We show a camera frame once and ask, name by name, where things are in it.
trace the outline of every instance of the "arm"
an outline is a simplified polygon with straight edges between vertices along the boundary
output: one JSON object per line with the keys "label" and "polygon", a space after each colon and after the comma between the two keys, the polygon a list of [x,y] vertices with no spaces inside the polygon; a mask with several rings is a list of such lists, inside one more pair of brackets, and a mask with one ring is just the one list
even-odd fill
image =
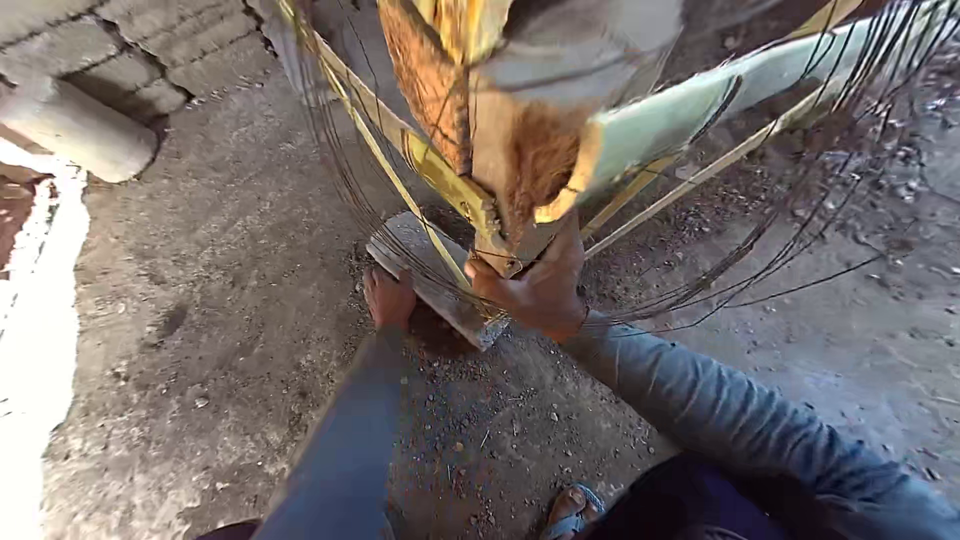
{"label": "arm", "polygon": [[600,313],[587,315],[575,291],[582,265],[576,219],[568,218],[521,280],[502,280],[478,261],[468,274],[482,295],[563,343],[581,366],[684,447],[742,472],[796,478],[856,512],[843,521],[865,520],[858,530],[889,535],[909,521],[940,538],[960,527],[956,511],[925,483],[861,442],[844,440],[807,409],[707,356]]}
{"label": "arm", "polygon": [[377,331],[357,351],[256,540],[374,539],[386,525],[400,378],[410,368],[401,341],[416,299],[409,284],[382,273],[368,272],[365,285]]}

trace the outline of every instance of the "bare foot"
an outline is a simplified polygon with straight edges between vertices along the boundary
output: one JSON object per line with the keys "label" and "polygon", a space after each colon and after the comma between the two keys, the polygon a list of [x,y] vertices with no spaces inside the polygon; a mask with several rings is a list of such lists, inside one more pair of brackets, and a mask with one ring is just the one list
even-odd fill
{"label": "bare foot", "polygon": [[[572,485],[566,488],[557,496],[553,502],[553,508],[550,509],[550,516],[546,520],[547,528],[552,527],[561,519],[579,513],[587,523],[597,519],[600,516],[599,508],[593,506],[587,501],[587,496],[579,487]],[[556,540],[570,540],[575,532],[565,532],[556,538]]]}

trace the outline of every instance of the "stone slab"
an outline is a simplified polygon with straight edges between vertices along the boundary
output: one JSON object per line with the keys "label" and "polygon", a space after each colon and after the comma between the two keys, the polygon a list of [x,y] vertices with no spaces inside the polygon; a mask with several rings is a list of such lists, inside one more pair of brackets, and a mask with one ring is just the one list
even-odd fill
{"label": "stone slab", "polygon": [[189,64],[167,71],[167,78],[194,95],[236,85],[243,77],[256,77],[274,65],[262,35],[253,33]]}
{"label": "stone slab", "polygon": [[0,51],[0,73],[20,85],[35,74],[58,77],[80,71],[119,51],[116,38],[84,16]]}
{"label": "stone slab", "polygon": [[0,123],[107,182],[154,158],[156,134],[65,81],[35,78],[0,102]]}
{"label": "stone slab", "polygon": [[0,43],[18,41],[85,12],[98,0],[0,0]]}
{"label": "stone slab", "polygon": [[108,0],[96,13],[116,23],[120,35],[140,41],[170,30],[191,16],[224,0]]}
{"label": "stone slab", "polygon": [[114,108],[140,122],[147,122],[179,109],[186,94],[166,79],[157,79],[128,95]]}
{"label": "stone slab", "polygon": [[132,49],[87,70],[73,73],[65,80],[101,103],[112,105],[159,76],[159,68],[143,53]]}
{"label": "stone slab", "polygon": [[207,10],[141,45],[169,67],[190,63],[256,30],[256,21],[240,8],[237,0]]}

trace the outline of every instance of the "sandal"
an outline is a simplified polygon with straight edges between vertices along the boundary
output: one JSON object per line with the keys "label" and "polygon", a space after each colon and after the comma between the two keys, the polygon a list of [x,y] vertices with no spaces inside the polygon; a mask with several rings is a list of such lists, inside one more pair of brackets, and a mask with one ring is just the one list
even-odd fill
{"label": "sandal", "polygon": [[[595,493],[590,491],[590,488],[586,487],[582,483],[575,483],[568,486],[576,487],[583,492],[584,496],[587,498],[587,504],[593,504],[593,507],[597,509],[597,512],[603,514],[607,511],[607,508],[604,506],[603,501],[596,496]],[[540,540],[556,540],[568,532],[580,532],[587,527],[587,520],[584,519],[583,510],[573,514],[571,516],[566,516],[561,519],[559,522],[551,525],[546,528],[546,530],[540,534]]]}

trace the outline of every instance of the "wooden board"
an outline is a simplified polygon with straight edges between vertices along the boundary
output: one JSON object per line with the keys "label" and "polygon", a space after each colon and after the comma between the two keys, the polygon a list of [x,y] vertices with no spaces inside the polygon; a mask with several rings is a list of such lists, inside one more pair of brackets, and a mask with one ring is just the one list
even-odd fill
{"label": "wooden board", "polygon": [[[437,232],[453,258],[463,267],[467,262],[467,251],[433,224],[429,225]],[[446,272],[444,262],[423,231],[423,225],[413,213],[405,211],[388,219],[383,225],[383,233],[375,233],[367,244],[367,252],[394,276],[398,275],[401,269],[409,268],[410,265],[403,260],[401,254],[395,253],[384,243],[385,232],[392,233],[399,239],[421,263],[429,264],[438,274],[443,275]],[[481,351],[486,351],[510,324],[508,318],[488,321],[473,304],[458,298],[453,292],[435,283],[414,278],[414,290],[428,306]]]}

